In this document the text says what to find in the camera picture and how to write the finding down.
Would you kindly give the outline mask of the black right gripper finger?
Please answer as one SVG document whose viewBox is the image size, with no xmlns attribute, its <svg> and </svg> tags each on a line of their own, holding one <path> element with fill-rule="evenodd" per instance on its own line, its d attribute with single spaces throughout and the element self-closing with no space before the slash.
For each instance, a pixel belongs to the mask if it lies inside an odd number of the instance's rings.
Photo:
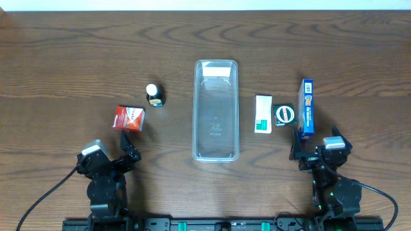
<svg viewBox="0 0 411 231">
<path fill-rule="evenodd" d="M 289 160 L 299 160 L 302 156 L 302 146 L 296 130 L 292 133 L 292 147 L 290 150 Z"/>
<path fill-rule="evenodd" d="M 333 137 L 343 137 L 337 126 L 334 124 L 331 129 L 331 133 Z"/>
</svg>

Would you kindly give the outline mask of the red medicine box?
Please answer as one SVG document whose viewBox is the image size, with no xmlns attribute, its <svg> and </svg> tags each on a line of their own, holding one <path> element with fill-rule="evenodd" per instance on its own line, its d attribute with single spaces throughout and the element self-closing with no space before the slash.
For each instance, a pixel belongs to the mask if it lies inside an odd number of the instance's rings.
<svg viewBox="0 0 411 231">
<path fill-rule="evenodd" d="M 145 114 L 144 108 L 117 106 L 112 127 L 115 130 L 142 132 Z"/>
</svg>

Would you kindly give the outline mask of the dark green small box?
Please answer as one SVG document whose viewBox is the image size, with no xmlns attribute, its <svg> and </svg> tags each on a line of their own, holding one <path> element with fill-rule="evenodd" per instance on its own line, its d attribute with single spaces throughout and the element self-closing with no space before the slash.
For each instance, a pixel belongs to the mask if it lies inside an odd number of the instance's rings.
<svg viewBox="0 0 411 231">
<path fill-rule="evenodd" d="M 297 116 L 292 104 L 274 105 L 273 110 L 276 126 L 291 126 L 297 122 Z"/>
</svg>

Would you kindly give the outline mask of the blue tall carton box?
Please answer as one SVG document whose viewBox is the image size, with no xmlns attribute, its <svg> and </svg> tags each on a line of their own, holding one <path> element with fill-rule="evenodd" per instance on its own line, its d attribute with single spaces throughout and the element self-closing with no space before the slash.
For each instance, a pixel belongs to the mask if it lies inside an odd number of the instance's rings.
<svg viewBox="0 0 411 231">
<path fill-rule="evenodd" d="M 314 133 L 313 79 L 303 79 L 298 93 L 297 134 L 301 142 L 306 142 Z"/>
</svg>

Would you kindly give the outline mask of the white green box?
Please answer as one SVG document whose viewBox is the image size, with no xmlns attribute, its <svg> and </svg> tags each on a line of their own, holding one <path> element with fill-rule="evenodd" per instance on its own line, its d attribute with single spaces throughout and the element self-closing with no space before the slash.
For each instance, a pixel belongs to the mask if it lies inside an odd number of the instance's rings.
<svg viewBox="0 0 411 231">
<path fill-rule="evenodd" d="M 255 133 L 267 133 L 272 132 L 272 96 L 256 96 L 256 116 L 254 123 Z"/>
</svg>

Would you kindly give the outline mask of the dark bottle white cap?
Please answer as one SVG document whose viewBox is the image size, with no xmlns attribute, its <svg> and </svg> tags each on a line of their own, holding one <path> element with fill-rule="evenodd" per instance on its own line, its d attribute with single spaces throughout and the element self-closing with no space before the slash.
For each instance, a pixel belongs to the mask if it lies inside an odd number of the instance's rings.
<svg viewBox="0 0 411 231">
<path fill-rule="evenodd" d="M 161 88 L 153 83 L 146 86 L 146 98 L 152 107 L 162 107 L 165 103 Z"/>
</svg>

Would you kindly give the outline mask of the clear plastic container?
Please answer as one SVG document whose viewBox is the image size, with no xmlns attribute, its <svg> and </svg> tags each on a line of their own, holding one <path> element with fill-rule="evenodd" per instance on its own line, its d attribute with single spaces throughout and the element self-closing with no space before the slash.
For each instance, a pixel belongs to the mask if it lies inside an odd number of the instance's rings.
<svg viewBox="0 0 411 231">
<path fill-rule="evenodd" d="M 192 156 L 200 162 L 223 163 L 239 155 L 238 64 L 199 60 L 193 89 Z"/>
</svg>

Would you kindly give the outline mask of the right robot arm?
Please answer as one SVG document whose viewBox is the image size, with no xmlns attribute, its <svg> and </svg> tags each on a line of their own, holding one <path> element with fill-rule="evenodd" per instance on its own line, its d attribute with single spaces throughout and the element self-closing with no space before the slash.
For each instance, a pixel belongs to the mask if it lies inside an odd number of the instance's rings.
<svg viewBox="0 0 411 231">
<path fill-rule="evenodd" d="M 323 139 L 315 151 L 303 150 L 296 130 L 293 131 L 293 142 L 290 160 L 299 163 L 299 170 L 313 175 L 313 202 L 320 209 L 318 222 L 326 219 L 347 219 L 360 212 L 362 188 L 353 180 L 337 175 L 351 153 L 353 146 L 332 127 L 332 136 Z"/>
</svg>

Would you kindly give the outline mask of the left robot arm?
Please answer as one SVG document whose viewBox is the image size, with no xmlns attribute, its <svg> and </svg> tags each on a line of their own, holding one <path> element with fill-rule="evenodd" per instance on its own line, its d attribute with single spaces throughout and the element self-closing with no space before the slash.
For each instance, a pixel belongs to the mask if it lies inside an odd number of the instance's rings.
<svg viewBox="0 0 411 231">
<path fill-rule="evenodd" d="M 110 160 L 108 149 L 96 139 L 86 144 L 77 155 L 77 172 L 91 179 L 87 196 L 92 215 L 98 220 L 118 219 L 127 211 L 125 173 L 135 169 L 134 164 L 141 160 L 141 154 L 125 131 L 121 132 L 119 148 L 124 155 Z"/>
</svg>

